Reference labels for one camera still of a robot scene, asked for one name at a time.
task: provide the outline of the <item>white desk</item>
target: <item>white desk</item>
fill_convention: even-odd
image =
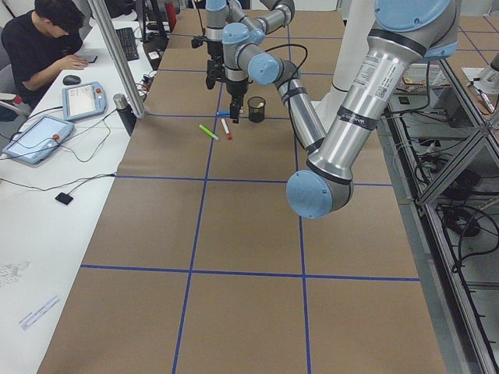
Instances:
[[[137,25],[133,22],[115,23],[116,28],[136,28]],[[62,77],[70,73],[80,76],[82,83],[97,80],[102,84],[108,100],[104,115],[115,108],[112,97],[125,91],[98,28],[89,33],[80,52],[98,55],[97,61],[83,71],[63,72],[34,113],[62,105]],[[129,63],[136,82],[151,70],[141,47],[139,53],[140,60]],[[48,113],[62,117],[60,110]],[[88,129],[101,117],[78,121],[73,135]],[[11,160],[0,161],[0,177],[48,188],[78,178],[114,172],[129,137],[117,114],[110,115],[106,123],[111,135],[91,161],[83,164],[68,150],[58,149],[36,167]],[[65,145],[80,158],[87,159],[108,131],[101,123]],[[88,182],[72,194],[74,200],[65,206],[55,201],[55,197],[60,192],[69,192],[77,184],[37,192],[0,181],[0,372],[31,374],[37,371],[112,183],[113,178]],[[11,271],[11,265],[20,264],[25,269],[17,276],[14,274],[15,281],[5,277]],[[39,311],[50,300],[54,306],[45,314]],[[34,318],[37,311],[39,319]],[[24,330],[20,321],[30,313],[36,322]]]

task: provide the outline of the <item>man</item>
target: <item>man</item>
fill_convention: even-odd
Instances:
[[[74,55],[82,46],[84,15],[71,0],[35,0],[34,10],[11,19],[2,43],[12,63],[19,95],[34,108],[62,70],[82,70],[88,61]]]

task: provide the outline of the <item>black shirt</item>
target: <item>black shirt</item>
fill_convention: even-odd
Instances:
[[[12,63],[12,73],[19,95],[32,108],[45,95],[50,84],[36,91],[28,90],[23,82],[46,69],[82,46],[78,32],[64,37],[46,37],[33,25],[31,12],[11,19],[2,31],[2,43]]]

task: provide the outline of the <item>marker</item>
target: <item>marker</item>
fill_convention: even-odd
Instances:
[[[484,93],[482,90],[478,89],[478,92],[480,93],[480,96],[482,97],[483,101],[485,102],[485,106],[487,107],[487,110],[489,113],[494,113],[495,109],[494,105],[490,102],[489,97],[487,96],[486,93]]]
[[[239,113],[242,115],[244,113],[244,110],[243,109],[240,109],[239,110]],[[218,111],[217,112],[217,115],[230,115],[231,112],[230,111]]]
[[[211,136],[215,140],[218,140],[218,136],[216,136],[215,134],[213,134],[210,130],[208,130],[203,125],[200,125],[200,129],[202,129],[204,131],[204,133],[206,133],[206,135]]]
[[[227,140],[232,140],[232,134],[228,130],[228,126],[227,126],[227,123],[225,122],[224,118],[221,119],[221,124],[224,126],[225,137],[227,138]]]

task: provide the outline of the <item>green marker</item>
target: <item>green marker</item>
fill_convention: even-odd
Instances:
[[[215,134],[213,134],[210,130],[208,130],[203,125],[200,125],[200,129],[202,129],[208,136],[211,136],[213,139],[218,140],[218,136],[216,136]]]

